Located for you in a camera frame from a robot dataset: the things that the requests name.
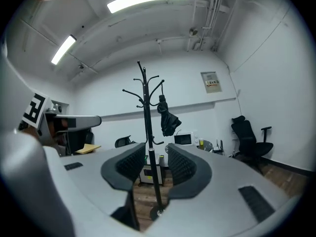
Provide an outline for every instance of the black coat rack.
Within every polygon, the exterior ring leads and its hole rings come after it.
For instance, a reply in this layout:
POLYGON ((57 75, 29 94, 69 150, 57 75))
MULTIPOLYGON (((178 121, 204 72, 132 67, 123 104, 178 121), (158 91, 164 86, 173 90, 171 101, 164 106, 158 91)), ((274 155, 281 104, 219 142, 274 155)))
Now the black coat rack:
POLYGON ((150 82, 151 79, 158 78, 159 76, 152 77, 147 81, 146 69, 145 68, 142 69, 139 61, 137 61, 137 63, 138 63, 138 66, 140 68, 140 71, 142 73, 143 80, 141 80, 141 79, 134 79, 134 80, 138 80, 142 83, 144 99, 142 99, 139 95, 137 95, 133 92, 127 91, 125 89, 123 89, 123 91, 127 92, 129 94, 132 94, 134 96, 137 96, 139 102, 141 102, 143 105, 143 106, 137 105, 137 108, 144 108, 145 132, 146 132, 146 142, 145 143, 148 142, 148 144, 149 144, 148 153, 149 153, 149 159, 150 159, 150 166, 151 166, 152 174, 153 174, 153 182, 154 182, 154 188, 155 188, 155 193, 156 193, 156 199, 157 199, 157 204, 158 204, 157 206, 154 206, 152 208, 151 213, 150 213, 152 220, 155 220, 158 216, 160 216, 162 214, 163 205, 162 205, 160 189, 159 189, 157 166, 156 166, 156 159, 155 159, 155 150, 154 150, 153 144, 160 145, 160 144, 163 144, 164 142, 162 141, 162 142, 156 143, 154 141, 155 137, 153 136, 153 130, 152 130, 152 119, 151 119, 151 114, 150 114, 150 105, 157 106, 159 103, 153 105, 150 103, 150 99, 151 99, 153 93, 159 88, 159 86, 161 86, 161 91, 163 94, 162 84, 164 83, 164 80, 162 80, 156 86, 156 88, 154 88, 154 90, 151 92, 151 94, 149 94, 148 83, 150 82))

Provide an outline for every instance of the ceiling pipe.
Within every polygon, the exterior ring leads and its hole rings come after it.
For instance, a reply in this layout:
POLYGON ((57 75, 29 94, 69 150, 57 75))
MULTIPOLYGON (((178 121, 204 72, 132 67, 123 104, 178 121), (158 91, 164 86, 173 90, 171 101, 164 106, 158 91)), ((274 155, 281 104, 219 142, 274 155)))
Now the ceiling pipe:
POLYGON ((208 21, 206 22, 206 27, 205 27, 204 32, 203 32, 203 38, 201 39, 201 42, 199 43, 198 50, 201 50, 203 48, 204 38, 207 35, 209 29, 211 28, 211 25, 213 24, 214 15, 216 14, 216 11, 217 11, 217 6, 218 6, 218 0, 215 0, 215 3, 214 3, 214 0, 213 0, 212 5, 210 5, 210 8, 211 7, 213 8, 212 17, 211 17, 210 21, 208 19, 208 21))
POLYGON ((226 24, 225 24, 225 26, 224 26, 224 28, 223 28, 223 30, 222 30, 222 32, 221 32, 219 38, 218 38, 218 40, 216 41, 215 45, 213 46, 213 49, 212 49, 213 52, 215 52, 216 48, 218 47, 218 43, 219 43, 219 41, 221 40, 221 38, 222 38, 222 36, 223 36, 223 33, 225 32, 226 28, 227 28, 228 25, 229 25, 229 22, 230 22, 230 20, 231 20, 231 18, 232 18, 233 12, 234 12, 235 7, 236 7, 236 4, 237 4, 237 0, 235 0, 234 6, 233 6, 233 8, 231 9, 231 12, 230 12, 230 14, 229 14, 228 20, 227 20, 227 22, 226 22, 226 24))
POLYGON ((194 23, 194 17, 196 15, 196 8, 197 8, 197 0, 194 0, 192 24, 194 23))
POLYGON ((218 1, 218 6, 217 6, 216 14, 215 14, 215 16, 214 16, 214 21, 213 21, 212 25, 210 25, 211 36, 212 36, 212 34, 213 34, 213 30, 214 30, 214 27, 215 27, 215 24, 216 24, 216 20, 217 20, 217 18, 218 18, 217 15, 218 15, 219 7, 221 6, 222 1, 223 1, 223 0, 219 0, 219 1, 218 1))
MULTIPOLYGON (((193 15, 192 15, 192 26, 194 24, 194 18, 195 18, 195 15, 196 15, 196 9, 197 9, 197 0, 194 0, 194 5, 193 5, 193 15)), ((188 44, 187 44, 187 52, 189 52, 189 47, 190 47, 190 36, 188 38, 188 44)))
MULTIPOLYGON (((37 33, 38 35, 40 35, 41 37, 43 37, 45 40, 47 40, 48 42, 50 42, 51 44, 60 47, 58 44, 56 44, 54 41, 50 40, 48 37, 46 37, 44 34, 42 34, 41 32, 39 32, 38 30, 36 30, 33 26, 31 26, 29 23, 27 23, 26 21, 24 21, 23 19, 20 18, 20 21, 22 23, 24 23, 28 28, 30 28, 31 30, 33 30, 35 33, 37 33)), ((67 54, 69 54, 70 56, 72 56, 73 58, 75 58, 77 61, 79 61, 81 64, 83 64, 84 66, 86 66, 88 69, 90 69, 93 73, 98 74, 98 72, 96 70, 94 70, 93 68, 89 67, 87 64, 85 64, 83 61, 79 60, 77 57, 73 56, 70 52, 66 52, 67 54)))
POLYGON ((211 25, 213 24, 214 16, 215 16, 216 10, 217 10, 217 4, 218 4, 218 0, 215 0, 214 10, 213 10, 211 22, 210 22, 210 24, 209 24, 209 28, 211 28, 211 25))
POLYGON ((202 37, 200 39, 200 43, 199 43, 199 46, 198 46, 198 50, 201 50, 201 47, 202 47, 202 43, 204 42, 204 37, 206 35, 206 28, 208 27, 208 24, 209 24, 209 20, 210 20, 210 17, 211 17, 211 13, 212 13, 212 9, 213 11, 215 10, 214 7, 214 0, 211 0, 210 1, 210 5, 209 5, 209 11, 208 11, 208 15, 207 15, 207 19, 206 19, 206 26, 205 27, 202 27, 203 28, 203 33, 202 33, 202 37))

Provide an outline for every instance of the black office chair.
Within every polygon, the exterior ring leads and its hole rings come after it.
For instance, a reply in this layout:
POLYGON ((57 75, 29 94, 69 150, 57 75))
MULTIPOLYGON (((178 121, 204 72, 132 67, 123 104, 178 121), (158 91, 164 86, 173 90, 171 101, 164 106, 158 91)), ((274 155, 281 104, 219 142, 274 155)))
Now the black office chair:
POLYGON ((266 142, 267 130, 271 129, 272 127, 268 126, 262 128, 261 130, 264 131, 263 142, 257 142, 256 137, 251 129, 250 122, 245 120, 244 116, 232 118, 232 121, 232 129, 238 136, 240 142, 239 152, 237 154, 243 154, 250 158, 249 164, 253 165, 261 174, 263 174, 259 168, 258 163, 261 156, 264 156, 273 148, 272 143, 266 142))
POLYGON ((87 132, 87 137, 85 138, 85 144, 92 144, 93 136, 93 132, 91 131, 91 129, 89 129, 87 132))

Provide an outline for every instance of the baseboard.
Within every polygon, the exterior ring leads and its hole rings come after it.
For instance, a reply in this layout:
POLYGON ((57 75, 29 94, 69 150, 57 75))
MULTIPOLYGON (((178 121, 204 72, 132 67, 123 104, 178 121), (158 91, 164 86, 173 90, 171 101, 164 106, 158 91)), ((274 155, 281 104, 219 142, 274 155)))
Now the baseboard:
POLYGON ((300 174, 300 175, 309 176, 309 177, 315 175, 314 171, 296 168, 296 167, 289 166, 289 165, 286 165, 284 163, 277 162, 277 161, 274 161, 274 160, 271 160, 271 159, 267 159, 267 158, 264 158, 264 157, 261 157, 261 161, 269 163, 269 164, 277 166, 277 167, 280 167, 280 168, 283 168, 283 169, 286 169, 286 170, 289 170, 289 171, 292 171, 292 172, 300 174))

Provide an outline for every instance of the wall sign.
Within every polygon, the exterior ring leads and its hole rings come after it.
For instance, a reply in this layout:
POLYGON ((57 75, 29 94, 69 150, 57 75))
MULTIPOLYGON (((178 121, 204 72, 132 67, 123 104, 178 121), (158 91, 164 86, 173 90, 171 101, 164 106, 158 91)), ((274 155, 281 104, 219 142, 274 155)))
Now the wall sign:
POLYGON ((206 89, 206 93, 222 91, 216 72, 201 72, 201 76, 206 89))

